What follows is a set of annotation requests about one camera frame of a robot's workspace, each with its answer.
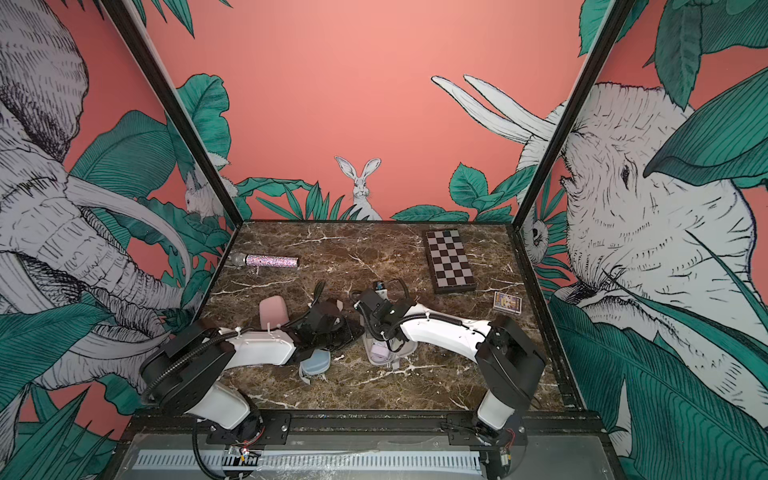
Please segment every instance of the marble tabletop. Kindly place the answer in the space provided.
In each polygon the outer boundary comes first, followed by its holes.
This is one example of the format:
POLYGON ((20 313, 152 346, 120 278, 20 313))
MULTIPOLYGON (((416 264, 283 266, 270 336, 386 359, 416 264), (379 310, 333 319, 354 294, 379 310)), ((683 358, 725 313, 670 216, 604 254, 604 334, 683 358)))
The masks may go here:
MULTIPOLYGON (((502 225, 253 222, 241 228, 230 257, 238 252, 300 257, 301 263, 298 269, 225 263, 202 313, 220 326, 258 327, 259 302, 272 295, 281 295, 295 318, 306 311, 319 280, 326 281, 323 299, 343 299, 346 318, 359 321, 347 300, 349 291, 364 290, 374 280, 402 278, 420 303, 463 318, 494 319, 496 291, 521 296, 522 314, 514 318, 546 351, 502 225), (444 228, 458 228, 462 235, 478 281, 474 292, 436 295, 432 290, 422 231, 444 228)), ((298 366, 240 367, 227 370, 222 381, 268 409, 472 410, 486 390, 471 360, 424 343, 394 370, 370 364, 361 339, 332 360, 326 373, 311 377, 311 385, 301 381, 298 366)), ((564 410, 549 365, 536 398, 541 410, 564 410)))

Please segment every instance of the chessboard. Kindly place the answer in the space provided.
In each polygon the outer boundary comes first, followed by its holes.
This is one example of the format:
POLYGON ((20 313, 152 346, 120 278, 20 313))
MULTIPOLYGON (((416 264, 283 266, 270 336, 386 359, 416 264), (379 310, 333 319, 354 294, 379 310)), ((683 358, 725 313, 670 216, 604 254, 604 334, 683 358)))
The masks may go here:
POLYGON ((458 230, 426 231, 424 245, 435 293, 469 292, 477 288, 458 230))

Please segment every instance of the pink sponge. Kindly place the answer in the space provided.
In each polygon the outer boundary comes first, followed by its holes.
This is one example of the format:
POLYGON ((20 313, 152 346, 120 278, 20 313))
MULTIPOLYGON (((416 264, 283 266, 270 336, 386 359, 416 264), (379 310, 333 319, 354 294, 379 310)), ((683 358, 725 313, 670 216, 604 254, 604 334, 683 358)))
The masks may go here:
POLYGON ((259 319, 262 329, 276 329, 288 323, 288 307, 280 295, 265 298, 259 302, 259 319))

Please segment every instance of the sparkly pink microphone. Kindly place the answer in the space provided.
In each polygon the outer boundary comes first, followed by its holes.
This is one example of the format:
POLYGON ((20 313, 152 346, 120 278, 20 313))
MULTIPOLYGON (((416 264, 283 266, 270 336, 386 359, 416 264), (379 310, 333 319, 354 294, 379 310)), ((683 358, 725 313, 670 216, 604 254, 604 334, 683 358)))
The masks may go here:
POLYGON ((273 257, 271 255, 254 255, 235 253, 232 256, 235 266, 277 266, 279 268, 297 268, 299 257, 273 257))

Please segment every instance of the cable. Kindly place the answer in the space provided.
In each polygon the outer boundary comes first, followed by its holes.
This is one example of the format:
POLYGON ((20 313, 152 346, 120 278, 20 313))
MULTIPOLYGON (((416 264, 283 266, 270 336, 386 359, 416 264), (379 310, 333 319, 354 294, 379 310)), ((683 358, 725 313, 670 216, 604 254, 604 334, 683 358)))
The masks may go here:
POLYGON ((209 349, 211 346, 217 345, 219 343, 222 343, 224 340, 228 340, 231 338, 234 338, 236 336, 239 336, 245 332, 251 331, 251 328, 242 329, 239 332, 229 332, 229 333, 223 333, 219 336, 215 336, 212 339, 208 340, 207 342, 203 342, 200 345, 193 348, 188 354, 182 356, 179 360, 173 362, 168 368, 166 368, 155 380, 152 381, 149 385, 147 385, 147 388, 144 390, 144 393, 141 394, 141 404, 146 406, 156 406, 156 402, 151 402, 149 400, 150 395, 154 390, 157 388, 158 385, 160 385, 163 380, 168 378, 169 376, 173 375, 176 371, 181 369, 181 367, 185 366, 190 360, 192 360, 195 356, 200 355, 205 350, 209 349))

